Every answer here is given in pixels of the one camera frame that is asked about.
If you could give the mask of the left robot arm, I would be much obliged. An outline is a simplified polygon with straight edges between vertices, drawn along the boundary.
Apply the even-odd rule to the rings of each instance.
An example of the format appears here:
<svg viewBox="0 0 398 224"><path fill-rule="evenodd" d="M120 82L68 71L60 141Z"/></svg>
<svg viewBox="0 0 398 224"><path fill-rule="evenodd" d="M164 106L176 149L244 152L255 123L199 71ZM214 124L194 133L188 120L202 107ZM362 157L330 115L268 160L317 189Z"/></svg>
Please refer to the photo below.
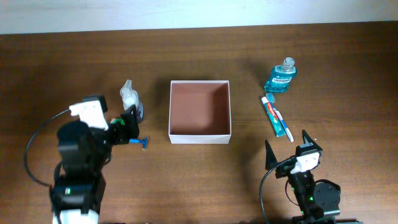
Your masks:
<svg viewBox="0 0 398 224"><path fill-rule="evenodd" d="M136 107L130 106L108 129L91 127L81 119L57 132L62 157L54 170L49 195L54 223L98 223L106 181L103 167L112 147L128 144L139 135Z"/></svg>

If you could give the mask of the blue disposable razor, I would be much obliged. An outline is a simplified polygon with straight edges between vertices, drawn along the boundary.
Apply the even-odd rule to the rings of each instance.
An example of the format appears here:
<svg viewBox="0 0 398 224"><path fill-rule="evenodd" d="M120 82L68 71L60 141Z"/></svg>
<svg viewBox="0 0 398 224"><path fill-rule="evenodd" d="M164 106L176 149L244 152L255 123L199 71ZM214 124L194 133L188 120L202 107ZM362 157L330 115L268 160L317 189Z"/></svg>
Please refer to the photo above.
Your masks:
<svg viewBox="0 0 398 224"><path fill-rule="evenodd" d="M146 149L149 138L144 139L130 139L129 144L141 144L143 149Z"/></svg>

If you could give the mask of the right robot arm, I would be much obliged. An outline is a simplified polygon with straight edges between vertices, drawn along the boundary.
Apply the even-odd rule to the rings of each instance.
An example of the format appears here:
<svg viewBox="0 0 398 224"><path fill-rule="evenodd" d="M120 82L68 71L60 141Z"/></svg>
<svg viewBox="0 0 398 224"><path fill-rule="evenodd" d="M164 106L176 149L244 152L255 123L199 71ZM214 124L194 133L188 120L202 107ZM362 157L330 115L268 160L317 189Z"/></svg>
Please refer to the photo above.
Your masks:
<svg viewBox="0 0 398 224"><path fill-rule="evenodd" d="M296 224L338 224L359 223L358 220L337 220L340 215L341 187L327 179L315 180L311 173L320 165L323 149L302 131L303 144L295 149L295 154L283 161L278 161L269 141L265 141L266 163L264 174L259 184L259 200L262 215L266 223L263 201L263 185L267 177L275 172L276 178L286 177L286 185L290 185L294 192L297 206L301 211L300 216L292 217L291 222Z"/></svg>

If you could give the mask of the clear spray bottle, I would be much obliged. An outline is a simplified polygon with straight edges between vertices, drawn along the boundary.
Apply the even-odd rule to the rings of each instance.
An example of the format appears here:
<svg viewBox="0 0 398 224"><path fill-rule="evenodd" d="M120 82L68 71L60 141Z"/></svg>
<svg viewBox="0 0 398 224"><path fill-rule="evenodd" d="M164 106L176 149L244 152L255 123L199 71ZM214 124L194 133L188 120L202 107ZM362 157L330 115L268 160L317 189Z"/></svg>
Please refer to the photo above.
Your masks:
<svg viewBox="0 0 398 224"><path fill-rule="evenodd" d="M141 123L144 119L144 105L139 99L137 91L132 89L132 80L126 80L120 90L120 95L122 97L124 110L127 111L128 108L134 105L136 107L137 122Z"/></svg>

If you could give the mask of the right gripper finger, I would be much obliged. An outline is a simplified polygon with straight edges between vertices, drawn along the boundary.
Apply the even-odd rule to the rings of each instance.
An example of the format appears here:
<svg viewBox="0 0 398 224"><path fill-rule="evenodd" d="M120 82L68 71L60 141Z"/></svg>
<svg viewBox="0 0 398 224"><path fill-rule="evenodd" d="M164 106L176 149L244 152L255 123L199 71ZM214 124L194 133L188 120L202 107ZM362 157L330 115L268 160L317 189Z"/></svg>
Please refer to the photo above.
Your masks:
<svg viewBox="0 0 398 224"><path fill-rule="evenodd" d="M274 154L274 151L271 148L270 143L268 140L265 140L265 147L266 147L266 163L265 168L266 170L271 170L278 165L278 161Z"/></svg>
<svg viewBox="0 0 398 224"><path fill-rule="evenodd" d="M317 146L317 143L309 136L306 130L302 130L302 138L304 146Z"/></svg>

